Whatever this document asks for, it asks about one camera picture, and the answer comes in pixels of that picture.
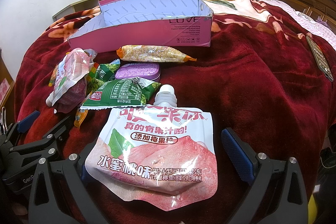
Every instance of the wooden furniture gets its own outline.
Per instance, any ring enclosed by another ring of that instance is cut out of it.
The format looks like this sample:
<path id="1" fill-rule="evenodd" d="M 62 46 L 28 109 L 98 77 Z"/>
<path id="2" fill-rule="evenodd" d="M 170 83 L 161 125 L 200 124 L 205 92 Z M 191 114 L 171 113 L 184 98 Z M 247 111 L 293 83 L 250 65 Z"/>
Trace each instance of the wooden furniture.
<path id="1" fill-rule="evenodd" d="M 312 19 L 320 17 L 336 34 L 336 0 L 281 0 Z"/>
<path id="2" fill-rule="evenodd" d="M 89 10 L 92 9 L 93 7 L 96 7 L 99 5 L 100 0 L 80 0 L 75 3 L 72 3 L 62 10 L 60 10 L 58 13 L 52 16 L 54 22 L 66 15 L 75 13 L 75 12 L 80 12 L 84 10 Z"/>
<path id="3" fill-rule="evenodd" d="M 0 84 L 2 81 L 6 78 L 7 82 L 9 83 L 9 90 L 6 93 L 5 98 L 2 100 L 0 104 L 0 110 L 4 106 L 6 108 L 6 120 L 7 125 L 14 122 L 14 84 L 15 81 L 9 74 L 5 63 L 2 60 L 1 57 L 1 49 L 0 49 Z"/>

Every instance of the wooden headboard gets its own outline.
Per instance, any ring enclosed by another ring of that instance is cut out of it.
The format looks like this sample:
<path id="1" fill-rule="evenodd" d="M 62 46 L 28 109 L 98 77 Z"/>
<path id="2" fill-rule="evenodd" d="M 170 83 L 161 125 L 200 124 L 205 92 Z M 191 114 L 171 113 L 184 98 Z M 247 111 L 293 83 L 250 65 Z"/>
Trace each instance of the wooden headboard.
<path id="1" fill-rule="evenodd" d="M 336 34 L 336 0 L 281 0 L 312 19 L 320 17 Z"/>

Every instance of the purple tin lid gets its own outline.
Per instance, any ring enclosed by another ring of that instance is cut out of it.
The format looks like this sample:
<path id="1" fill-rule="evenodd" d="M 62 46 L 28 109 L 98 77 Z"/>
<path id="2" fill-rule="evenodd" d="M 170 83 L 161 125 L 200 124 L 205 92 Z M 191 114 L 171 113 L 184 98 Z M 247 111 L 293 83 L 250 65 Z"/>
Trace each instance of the purple tin lid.
<path id="1" fill-rule="evenodd" d="M 139 62 L 121 66 L 115 74 L 116 79 L 141 77 L 152 81 L 160 80 L 160 66 L 158 63 Z"/>

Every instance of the pink cardboard box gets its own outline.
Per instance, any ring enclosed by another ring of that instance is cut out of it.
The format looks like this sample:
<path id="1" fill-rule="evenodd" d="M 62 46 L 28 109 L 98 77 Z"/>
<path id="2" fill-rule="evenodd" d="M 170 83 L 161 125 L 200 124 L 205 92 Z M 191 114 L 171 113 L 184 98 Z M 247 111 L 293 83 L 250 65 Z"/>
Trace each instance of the pink cardboard box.
<path id="1" fill-rule="evenodd" d="M 68 38 L 71 49 L 210 46 L 213 11 L 202 0 L 102 0 L 99 4 L 101 13 Z"/>

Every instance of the silver bolt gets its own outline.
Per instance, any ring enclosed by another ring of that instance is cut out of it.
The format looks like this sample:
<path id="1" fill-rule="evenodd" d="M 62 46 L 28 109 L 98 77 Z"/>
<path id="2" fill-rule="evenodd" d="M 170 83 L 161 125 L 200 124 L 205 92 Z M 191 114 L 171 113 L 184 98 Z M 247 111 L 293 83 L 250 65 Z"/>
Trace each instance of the silver bolt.
<path id="1" fill-rule="evenodd" d="M 260 158 L 261 160 L 265 160 L 267 158 L 267 155 L 265 153 L 259 153 L 258 158 Z"/>
<path id="2" fill-rule="evenodd" d="M 77 154 L 71 154 L 71 155 L 69 156 L 69 160 L 75 160 L 77 157 L 78 157 Z"/>
<path id="3" fill-rule="evenodd" d="M 40 159 L 39 159 L 39 164 L 43 164 L 43 163 L 45 163 L 45 161 L 46 161 L 45 158 L 40 158 Z"/>
<path id="4" fill-rule="evenodd" d="M 290 161 L 291 163 L 293 163 L 293 164 L 297 163 L 297 159 L 294 158 L 294 157 L 290 157 L 290 158 L 289 158 L 289 161 Z"/>

